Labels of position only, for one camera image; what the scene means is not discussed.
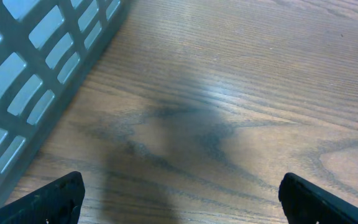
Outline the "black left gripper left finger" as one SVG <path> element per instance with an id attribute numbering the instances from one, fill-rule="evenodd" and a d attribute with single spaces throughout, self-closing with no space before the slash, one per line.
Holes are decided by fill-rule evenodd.
<path id="1" fill-rule="evenodd" d="M 84 197 L 82 175 L 73 171 L 0 208 L 0 224 L 77 224 Z"/>

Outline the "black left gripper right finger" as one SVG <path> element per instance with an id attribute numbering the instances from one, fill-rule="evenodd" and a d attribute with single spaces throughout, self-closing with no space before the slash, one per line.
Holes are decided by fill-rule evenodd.
<path id="1" fill-rule="evenodd" d="M 292 172 L 284 175 L 278 199 L 289 224 L 358 224 L 358 207 Z"/>

